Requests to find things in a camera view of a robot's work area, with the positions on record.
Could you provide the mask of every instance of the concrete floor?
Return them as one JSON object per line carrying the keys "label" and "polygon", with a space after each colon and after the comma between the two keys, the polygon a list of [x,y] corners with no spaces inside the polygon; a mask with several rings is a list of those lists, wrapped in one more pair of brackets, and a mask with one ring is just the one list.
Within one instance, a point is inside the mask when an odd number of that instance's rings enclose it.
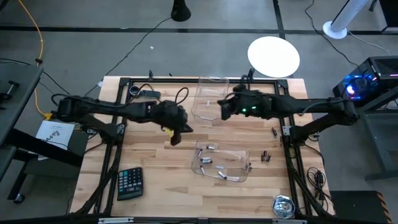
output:
{"label": "concrete floor", "polygon": [[[320,29],[332,20],[345,0],[316,0],[308,12]],[[284,29],[311,30],[304,9],[311,0],[279,0]],[[29,0],[26,6],[40,26],[53,27],[130,27],[152,28],[170,16],[172,0]],[[197,29],[277,29],[272,0],[187,0],[192,17],[187,22],[169,20],[160,28]],[[380,13],[365,7],[350,24],[351,30],[381,30]],[[17,1],[11,1],[0,13],[0,26],[31,26]],[[0,31],[0,57],[29,63],[39,52],[36,32]],[[122,59],[144,33],[112,32],[44,32],[44,69],[64,88],[81,95]],[[159,33],[149,34],[145,41],[110,75],[225,76],[240,77],[247,73],[249,44],[256,38],[275,34]],[[391,55],[398,54],[398,35],[361,35],[380,45]],[[308,95],[329,97],[331,89],[354,67],[335,52],[319,35],[286,35],[298,50],[300,67],[294,78],[304,78]],[[332,40],[355,63],[369,56],[385,55],[383,51],[349,36]],[[52,91],[62,92],[47,77],[41,82]],[[97,97],[99,88],[90,96]],[[51,94],[38,86],[41,110],[54,110]],[[42,118],[30,99],[17,128],[35,135]],[[362,127],[333,127],[322,133],[320,149],[325,156],[326,175],[331,190],[378,190],[383,193],[392,215],[398,222],[398,178],[365,182],[364,176],[377,172],[374,155],[364,139]],[[28,176],[22,191],[27,196],[21,205],[6,200],[21,165],[13,162],[0,184],[0,219],[63,215],[73,194],[76,179],[54,179]]]}

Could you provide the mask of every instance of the transparent plastic box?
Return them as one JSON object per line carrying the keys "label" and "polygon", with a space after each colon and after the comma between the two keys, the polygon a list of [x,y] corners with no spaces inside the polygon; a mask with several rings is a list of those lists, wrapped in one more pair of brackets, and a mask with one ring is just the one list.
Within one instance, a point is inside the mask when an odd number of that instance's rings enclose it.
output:
{"label": "transparent plastic box", "polygon": [[217,100],[228,94],[229,80],[220,77],[200,77],[192,106],[195,119],[213,121],[221,119],[221,109]]}
{"label": "transparent plastic box", "polygon": [[192,160],[196,174],[244,182],[249,173],[249,151],[229,144],[197,141]]}

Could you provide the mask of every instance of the white paper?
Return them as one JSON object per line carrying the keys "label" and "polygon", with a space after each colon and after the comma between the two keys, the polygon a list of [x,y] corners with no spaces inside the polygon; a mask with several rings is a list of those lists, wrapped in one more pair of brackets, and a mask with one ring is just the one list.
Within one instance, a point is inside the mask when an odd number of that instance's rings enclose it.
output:
{"label": "white paper", "polygon": [[[43,121],[37,131],[36,138],[47,141],[61,149],[68,150],[66,147],[69,143],[70,136],[72,135],[74,124],[58,123],[53,121]],[[39,155],[38,160],[47,159]]]}

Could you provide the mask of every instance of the wooden table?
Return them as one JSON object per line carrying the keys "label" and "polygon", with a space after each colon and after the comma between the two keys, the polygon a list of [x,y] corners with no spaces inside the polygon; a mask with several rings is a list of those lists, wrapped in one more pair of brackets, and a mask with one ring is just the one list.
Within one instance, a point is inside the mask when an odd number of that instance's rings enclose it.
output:
{"label": "wooden table", "polygon": [[[104,78],[99,94],[101,100],[115,101],[119,79],[120,77]],[[292,96],[307,98],[302,79],[288,79],[288,83]],[[275,138],[271,131],[271,128],[275,127],[278,136],[281,135],[279,120],[245,118],[239,115],[232,116],[227,121],[200,124],[194,121],[190,112],[197,84],[151,83],[151,85],[161,92],[162,100],[174,100],[177,91],[183,86],[190,89],[189,96],[182,105],[188,113],[188,123],[194,132],[183,134],[182,142],[173,147],[169,143],[168,135],[162,132],[158,125],[128,122],[119,170],[143,167],[144,195],[133,200],[118,202],[117,192],[115,192],[112,216],[277,218],[271,207],[273,198],[278,195],[290,196],[284,150],[280,147],[279,137]],[[264,93],[274,93],[272,85],[252,84],[251,88],[259,89]],[[96,117],[105,123],[111,122],[111,116],[96,114]],[[296,125],[304,125],[312,121],[310,114],[294,118]],[[198,139],[228,143],[249,149],[253,170],[249,173],[247,180],[238,183],[193,173],[191,161]],[[87,148],[100,141],[99,137],[93,138]],[[308,141],[307,144],[318,149],[316,142]],[[86,154],[71,212],[78,210],[97,187],[105,148],[106,146],[101,146]],[[270,163],[261,162],[260,155],[264,150],[272,154]],[[325,173],[322,159],[317,153],[306,147],[302,147],[301,153],[305,172],[309,167],[316,167]],[[106,205],[108,187],[109,184],[104,190],[101,211]],[[327,183],[323,189],[329,194]],[[298,185],[297,192],[300,206],[303,207],[302,192]],[[328,203],[329,212],[334,214],[331,202]]]}

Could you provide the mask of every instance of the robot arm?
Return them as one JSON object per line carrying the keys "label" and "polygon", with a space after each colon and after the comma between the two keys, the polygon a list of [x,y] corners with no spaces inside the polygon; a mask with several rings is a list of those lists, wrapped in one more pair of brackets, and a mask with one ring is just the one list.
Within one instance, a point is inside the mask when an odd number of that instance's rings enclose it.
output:
{"label": "robot arm", "polygon": [[299,145],[302,145],[311,134],[336,124],[350,126],[359,118],[354,104],[341,98],[299,100],[291,96],[248,90],[243,84],[234,87],[233,92],[227,97],[218,101],[222,120],[227,120],[232,114],[271,119],[286,118],[293,114],[328,113],[305,126],[290,127],[290,141]]}
{"label": "robot arm", "polygon": [[137,123],[158,124],[161,128],[167,128],[174,132],[170,140],[173,146],[181,141],[181,133],[193,131],[187,124],[188,115],[184,108],[169,100],[159,104],[156,101],[116,104],[92,98],[66,96],[59,102],[58,110],[54,112],[54,115],[61,121],[77,122],[87,128],[96,128],[110,138],[116,138],[119,133],[118,127],[114,124],[104,124],[90,115],[92,113],[122,116]]}

